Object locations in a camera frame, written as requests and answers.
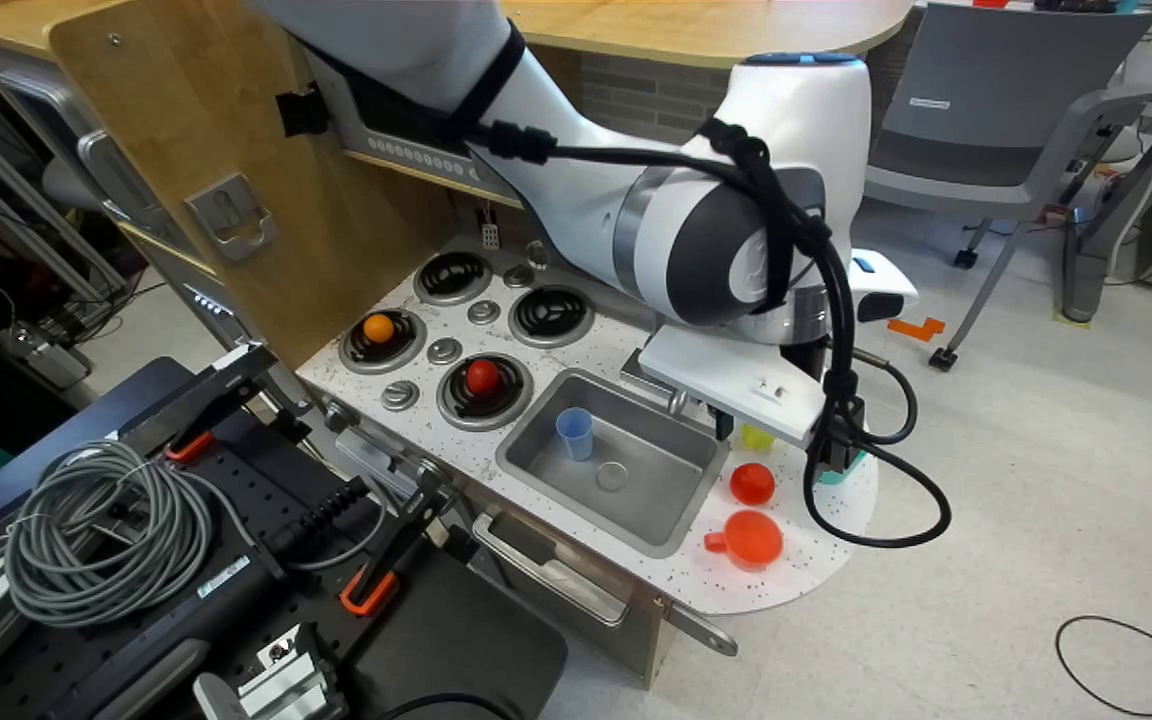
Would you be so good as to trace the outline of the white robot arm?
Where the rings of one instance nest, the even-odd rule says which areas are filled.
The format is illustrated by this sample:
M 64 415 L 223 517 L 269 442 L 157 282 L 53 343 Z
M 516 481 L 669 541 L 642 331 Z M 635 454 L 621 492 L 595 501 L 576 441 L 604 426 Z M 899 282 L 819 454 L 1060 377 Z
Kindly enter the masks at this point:
M 341 72 L 370 127 L 457 144 L 524 201 L 549 248 L 720 362 L 829 350 L 807 441 L 855 441 L 855 282 L 872 76 L 855 57 L 753 57 L 679 144 L 582 116 L 499 0 L 253 0 Z

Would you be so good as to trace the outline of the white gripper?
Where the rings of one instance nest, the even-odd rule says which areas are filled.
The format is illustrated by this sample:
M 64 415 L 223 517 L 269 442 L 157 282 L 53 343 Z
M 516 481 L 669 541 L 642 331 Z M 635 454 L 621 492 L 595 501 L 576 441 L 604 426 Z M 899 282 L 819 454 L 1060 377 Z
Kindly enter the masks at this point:
M 792 442 L 807 442 L 825 410 L 825 389 L 764 343 L 659 324 L 640 347 L 640 362 L 673 389 Z

